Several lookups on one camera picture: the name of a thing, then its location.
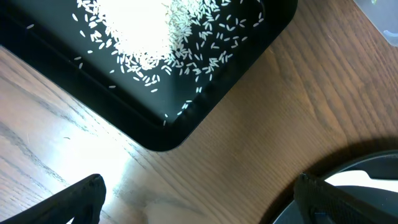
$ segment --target wooden table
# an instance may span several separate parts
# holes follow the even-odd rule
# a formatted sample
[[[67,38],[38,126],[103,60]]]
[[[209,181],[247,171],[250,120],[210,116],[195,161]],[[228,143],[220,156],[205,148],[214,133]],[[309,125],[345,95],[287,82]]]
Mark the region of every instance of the wooden table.
[[[99,173],[103,223],[269,221],[301,171],[396,148],[397,77],[353,1],[300,0],[192,135],[154,153],[1,49],[0,220]]]

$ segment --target table surface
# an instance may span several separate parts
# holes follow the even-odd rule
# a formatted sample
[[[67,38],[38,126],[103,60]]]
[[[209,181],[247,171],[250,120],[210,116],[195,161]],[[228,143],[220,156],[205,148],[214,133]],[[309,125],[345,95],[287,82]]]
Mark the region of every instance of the table surface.
[[[102,223],[266,223],[303,170],[396,148],[397,74],[353,1],[300,0],[192,135],[156,153],[0,49],[0,220],[99,173]]]

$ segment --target white spoon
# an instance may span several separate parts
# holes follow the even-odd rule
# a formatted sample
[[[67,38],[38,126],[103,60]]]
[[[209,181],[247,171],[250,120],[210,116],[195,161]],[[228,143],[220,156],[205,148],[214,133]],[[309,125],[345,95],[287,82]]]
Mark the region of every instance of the white spoon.
[[[340,172],[325,180],[333,186],[360,186],[389,190],[398,193],[398,180],[371,179],[363,170]]]

